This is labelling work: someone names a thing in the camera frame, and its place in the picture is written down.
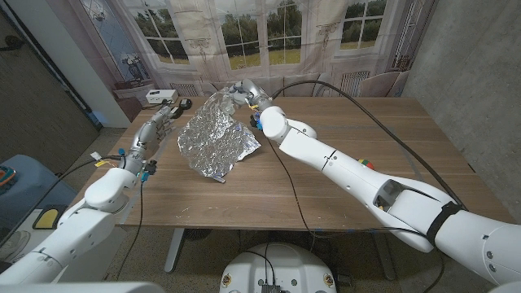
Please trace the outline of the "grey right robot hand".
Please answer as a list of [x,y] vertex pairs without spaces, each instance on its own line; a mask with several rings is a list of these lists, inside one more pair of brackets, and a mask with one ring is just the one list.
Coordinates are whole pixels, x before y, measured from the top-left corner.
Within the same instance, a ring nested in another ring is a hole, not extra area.
[[249,79],[243,79],[233,84],[229,88],[228,95],[235,104],[246,105],[260,112],[273,106],[271,97]]

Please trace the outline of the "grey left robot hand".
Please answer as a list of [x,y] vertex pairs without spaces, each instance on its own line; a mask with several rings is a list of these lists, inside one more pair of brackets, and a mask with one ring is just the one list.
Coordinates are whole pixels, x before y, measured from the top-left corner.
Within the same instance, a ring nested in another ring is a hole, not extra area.
[[142,169],[143,164],[158,151],[161,141],[166,136],[165,124],[173,116],[171,111],[171,107],[163,106],[142,125],[123,156],[120,168],[133,174],[137,174]]

